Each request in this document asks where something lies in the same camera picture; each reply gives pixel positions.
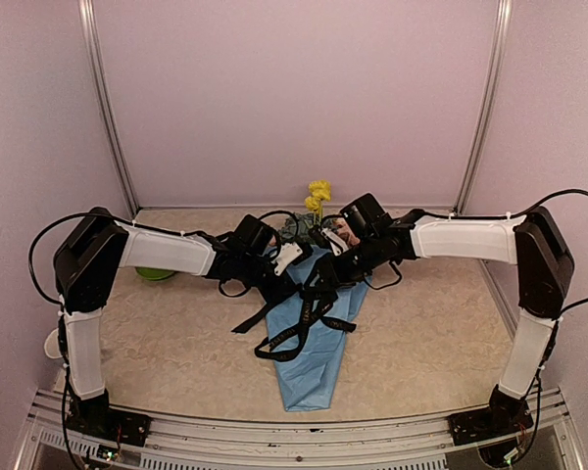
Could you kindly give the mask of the pale pink fake flower stem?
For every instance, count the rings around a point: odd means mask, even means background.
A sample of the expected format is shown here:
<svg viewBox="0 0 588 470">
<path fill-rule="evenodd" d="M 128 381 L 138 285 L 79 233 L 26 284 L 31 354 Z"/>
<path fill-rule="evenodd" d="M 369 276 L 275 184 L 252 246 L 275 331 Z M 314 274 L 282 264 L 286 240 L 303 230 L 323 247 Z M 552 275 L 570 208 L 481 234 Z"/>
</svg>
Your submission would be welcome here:
<svg viewBox="0 0 588 470">
<path fill-rule="evenodd" d="M 355 247 L 361 243 L 360 238 L 355 235 L 344 218 L 336 218 L 333 221 L 333 229 L 338 237 L 343 240 L 349 248 Z"/>
</svg>

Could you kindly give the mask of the black printed ribbon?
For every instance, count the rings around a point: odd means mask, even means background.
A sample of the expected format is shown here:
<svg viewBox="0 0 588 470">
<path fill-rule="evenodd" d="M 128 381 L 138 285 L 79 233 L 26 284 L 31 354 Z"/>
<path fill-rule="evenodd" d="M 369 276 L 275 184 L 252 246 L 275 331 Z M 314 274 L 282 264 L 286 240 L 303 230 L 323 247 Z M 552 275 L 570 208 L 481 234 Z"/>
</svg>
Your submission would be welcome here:
<svg viewBox="0 0 588 470">
<path fill-rule="evenodd" d="M 355 323 L 328 315 L 338 300 L 337 290 L 337 287 L 327 283 L 317 283 L 314 286 L 298 285 L 298 294 L 302 299 L 298 322 L 272 338 L 265 337 L 254 348 L 255 356 L 277 362 L 295 359 L 302 352 L 311 328 L 318 321 L 335 331 L 354 332 L 357 328 Z"/>
</svg>

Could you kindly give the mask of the blue fake flower bunch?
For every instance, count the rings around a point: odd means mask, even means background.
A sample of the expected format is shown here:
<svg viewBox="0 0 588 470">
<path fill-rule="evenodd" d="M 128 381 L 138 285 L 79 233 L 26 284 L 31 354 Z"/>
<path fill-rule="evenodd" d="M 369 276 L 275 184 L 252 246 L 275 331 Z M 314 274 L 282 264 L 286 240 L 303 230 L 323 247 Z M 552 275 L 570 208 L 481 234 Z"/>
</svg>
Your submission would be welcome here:
<svg viewBox="0 0 588 470">
<path fill-rule="evenodd" d="M 316 215 L 312 212 L 295 212 L 295 217 L 287 215 L 278 232 L 283 241 L 297 241 L 313 244 L 310 230 L 316 223 Z"/>
</svg>

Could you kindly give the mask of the yellow fake flower stem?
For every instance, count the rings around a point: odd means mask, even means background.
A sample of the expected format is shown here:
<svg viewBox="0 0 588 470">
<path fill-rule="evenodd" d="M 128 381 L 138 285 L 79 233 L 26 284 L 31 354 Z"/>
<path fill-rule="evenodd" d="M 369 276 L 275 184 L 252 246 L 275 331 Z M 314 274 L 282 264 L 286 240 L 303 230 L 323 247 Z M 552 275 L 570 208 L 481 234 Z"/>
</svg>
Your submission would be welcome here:
<svg viewBox="0 0 588 470">
<path fill-rule="evenodd" d="M 331 184 L 327 180 L 315 180 L 309 183 L 308 190 L 304 205 L 313 215 L 314 223 L 319 224 L 323 218 L 323 205 L 331 201 Z"/>
</svg>

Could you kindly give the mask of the blue wrapping paper sheet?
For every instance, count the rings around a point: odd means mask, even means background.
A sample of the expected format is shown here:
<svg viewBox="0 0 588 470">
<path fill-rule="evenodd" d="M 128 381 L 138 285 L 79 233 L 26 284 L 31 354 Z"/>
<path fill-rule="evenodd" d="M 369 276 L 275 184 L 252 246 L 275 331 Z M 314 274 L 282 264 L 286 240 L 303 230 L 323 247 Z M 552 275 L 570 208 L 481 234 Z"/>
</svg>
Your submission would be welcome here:
<svg viewBox="0 0 588 470">
<path fill-rule="evenodd" d="M 326 253 L 328 250 L 313 247 L 313 254 L 308 259 L 297 265 L 290 264 L 286 272 L 296 283 L 303 284 L 315 261 Z M 327 316 L 354 322 L 367 292 L 368 286 L 364 283 L 340 290 Z M 302 305 L 303 300 L 296 294 L 268 313 L 266 322 L 270 339 L 298 323 Z M 346 343 L 347 333 L 331 329 L 318 321 L 311 327 L 309 338 L 296 358 L 273 363 L 286 411 L 306 412 L 330 408 Z"/>
</svg>

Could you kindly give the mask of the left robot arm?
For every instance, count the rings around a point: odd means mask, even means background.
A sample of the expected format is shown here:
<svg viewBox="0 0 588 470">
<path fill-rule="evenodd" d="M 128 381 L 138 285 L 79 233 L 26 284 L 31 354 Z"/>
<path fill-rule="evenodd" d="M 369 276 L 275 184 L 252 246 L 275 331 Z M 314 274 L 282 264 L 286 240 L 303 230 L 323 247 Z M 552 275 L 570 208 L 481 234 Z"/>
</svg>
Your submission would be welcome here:
<svg viewBox="0 0 588 470">
<path fill-rule="evenodd" d="M 167 383 L 166 346 L 204 313 L 243 321 L 292 295 L 303 253 L 263 216 L 213 235 L 153 228 L 103 208 L 52 221 L 35 235 L 28 272 L 57 310 L 51 332 L 62 361 L 67 414 L 99 436 L 118 425 L 114 400 L 153 403 Z"/>
</svg>

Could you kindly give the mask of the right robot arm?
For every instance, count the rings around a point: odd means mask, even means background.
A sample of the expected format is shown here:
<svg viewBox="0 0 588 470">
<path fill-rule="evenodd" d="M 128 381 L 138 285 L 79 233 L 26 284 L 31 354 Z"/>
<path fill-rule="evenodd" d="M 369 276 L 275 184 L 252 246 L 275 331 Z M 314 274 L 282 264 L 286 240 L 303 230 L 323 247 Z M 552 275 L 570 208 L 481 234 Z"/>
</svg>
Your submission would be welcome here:
<svg viewBox="0 0 588 470">
<path fill-rule="evenodd" d="M 573 415 L 588 413 L 588 199 L 549 203 L 576 261 L 557 344 L 543 378 Z M 331 407 L 317 420 L 380 419 L 481 405 L 505 366 L 512 339 L 472 259 L 407 261 L 403 281 L 378 269 L 357 331 L 348 339 Z"/>
</svg>

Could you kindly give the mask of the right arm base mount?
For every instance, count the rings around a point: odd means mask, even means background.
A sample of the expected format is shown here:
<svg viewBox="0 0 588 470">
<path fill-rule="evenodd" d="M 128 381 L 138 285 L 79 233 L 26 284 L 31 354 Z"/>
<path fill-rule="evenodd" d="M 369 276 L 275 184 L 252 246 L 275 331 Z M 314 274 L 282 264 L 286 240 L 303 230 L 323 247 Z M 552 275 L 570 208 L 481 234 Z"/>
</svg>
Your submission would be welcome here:
<svg viewBox="0 0 588 470">
<path fill-rule="evenodd" d="M 450 433 L 455 446 L 488 441 L 529 430 L 534 426 L 533 417 L 526 405 L 514 417 L 490 407 L 451 414 L 448 418 Z"/>
</svg>

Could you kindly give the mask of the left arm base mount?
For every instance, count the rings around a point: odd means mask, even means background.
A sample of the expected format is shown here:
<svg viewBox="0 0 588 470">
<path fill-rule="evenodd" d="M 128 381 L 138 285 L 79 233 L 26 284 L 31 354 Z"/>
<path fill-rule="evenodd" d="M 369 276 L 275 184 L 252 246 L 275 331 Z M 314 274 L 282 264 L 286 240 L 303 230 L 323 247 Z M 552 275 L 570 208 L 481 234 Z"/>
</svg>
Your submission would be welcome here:
<svg viewBox="0 0 588 470">
<path fill-rule="evenodd" d="M 87 407 L 70 411 L 67 428 L 83 435 L 120 445 L 144 447 L 152 418 L 112 407 Z"/>
</svg>

